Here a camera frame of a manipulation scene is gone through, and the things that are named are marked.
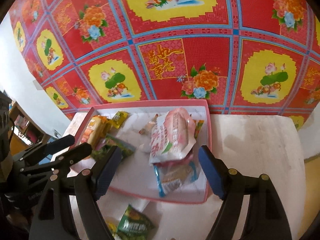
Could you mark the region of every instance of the blue flower print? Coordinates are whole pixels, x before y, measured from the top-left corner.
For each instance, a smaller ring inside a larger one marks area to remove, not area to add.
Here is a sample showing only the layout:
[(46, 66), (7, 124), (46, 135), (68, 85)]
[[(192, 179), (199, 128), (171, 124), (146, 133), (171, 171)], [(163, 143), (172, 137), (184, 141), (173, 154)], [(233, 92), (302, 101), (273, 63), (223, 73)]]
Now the blue flower print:
[(204, 90), (203, 87), (193, 89), (193, 94), (197, 99), (205, 98), (206, 93), (207, 92)]
[(90, 34), (91, 38), (93, 38), (94, 40), (96, 40), (98, 37), (101, 36), (100, 29), (95, 25), (92, 25), (88, 29), (88, 33)]
[(38, 18), (38, 12), (37, 11), (34, 11), (33, 12), (33, 21), (36, 21)]
[(291, 12), (284, 12), (284, 21), (285, 21), (285, 25), (288, 28), (294, 28), (294, 24), (296, 23), (294, 17), (293, 17), (293, 13)]

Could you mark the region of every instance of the white wall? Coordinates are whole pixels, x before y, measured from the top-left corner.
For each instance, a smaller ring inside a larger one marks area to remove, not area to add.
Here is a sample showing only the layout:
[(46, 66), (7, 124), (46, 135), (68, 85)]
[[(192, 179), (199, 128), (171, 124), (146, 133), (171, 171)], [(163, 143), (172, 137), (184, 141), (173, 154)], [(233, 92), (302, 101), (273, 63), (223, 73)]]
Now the white wall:
[(33, 82), (35, 78), (16, 47), (7, 14), (0, 24), (0, 84), (42, 130), (50, 135), (54, 135), (53, 129), (63, 134), (69, 119)]
[(298, 134), (305, 159), (320, 153), (320, 104), (313, 110)]

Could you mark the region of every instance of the black cable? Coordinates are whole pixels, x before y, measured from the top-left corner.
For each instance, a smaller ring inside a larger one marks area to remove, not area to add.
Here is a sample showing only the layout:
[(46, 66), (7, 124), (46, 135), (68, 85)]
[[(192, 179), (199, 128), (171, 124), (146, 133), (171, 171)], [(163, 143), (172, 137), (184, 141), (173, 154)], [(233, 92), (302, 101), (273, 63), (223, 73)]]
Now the black cable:
[(14, 121), (11, 118), (9, 118), (9, 120), (12, 122), (12, 133), (10, 134), (10, 138), (9, 138), (9, 145), (10, 145), (15, 126), (14, 126)]

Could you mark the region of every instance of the green snack package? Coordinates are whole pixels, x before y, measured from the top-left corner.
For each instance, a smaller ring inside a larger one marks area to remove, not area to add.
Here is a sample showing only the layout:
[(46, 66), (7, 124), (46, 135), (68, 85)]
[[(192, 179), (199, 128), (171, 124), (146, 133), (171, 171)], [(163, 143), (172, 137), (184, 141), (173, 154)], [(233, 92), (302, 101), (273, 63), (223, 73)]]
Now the green snack package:
[(129, 205), (119, 222), (117, 234), (120, 237), (121, 233), (125, 234), (128, 240), (145, 240), (148, 232), (153, 228), (154, 225), (146, 215)]
[(92, 151), (91, 157), (95, 161), (100, 160), (113, 145), (116, 145), (121, 149), (122, 160), (134, 154), (134, 152), (136, 151), (136, 148), (131, 144), (124, 142), (121, 139), (118, 139), (110, 134), (107, 134), (105, 139), (100, 140), (96, 147), (96, 150)]

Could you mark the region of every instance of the yellow snack package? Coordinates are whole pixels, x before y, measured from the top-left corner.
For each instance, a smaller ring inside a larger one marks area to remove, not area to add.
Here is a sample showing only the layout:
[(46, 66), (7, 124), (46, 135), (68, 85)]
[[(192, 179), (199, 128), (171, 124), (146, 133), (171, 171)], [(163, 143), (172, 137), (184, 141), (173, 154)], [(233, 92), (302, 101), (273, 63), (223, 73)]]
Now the yellow snack package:
[(121, 126), (121, 124), (125, 121), (125, 119), (128, 118), (128, 113), (124, 112), (124, 111), (118, 111), (115, 116), (111, 119), (111, 123), (112, 125), (119, 129), (119, 127)]

